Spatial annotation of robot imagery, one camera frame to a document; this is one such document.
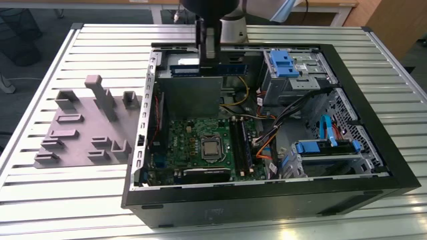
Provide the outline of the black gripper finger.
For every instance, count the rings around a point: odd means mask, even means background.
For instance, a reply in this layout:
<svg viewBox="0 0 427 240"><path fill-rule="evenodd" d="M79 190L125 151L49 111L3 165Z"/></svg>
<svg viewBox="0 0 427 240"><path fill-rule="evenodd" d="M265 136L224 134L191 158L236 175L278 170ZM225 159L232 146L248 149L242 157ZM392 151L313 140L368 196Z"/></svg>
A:
<svg viewBox="0 0 427 240"><path fill-rule="evenodd" d="M202 75L211 74L221 64L221 38L222 21L198 17L195 20L195 43L199 56L199 73Z"/></svg>

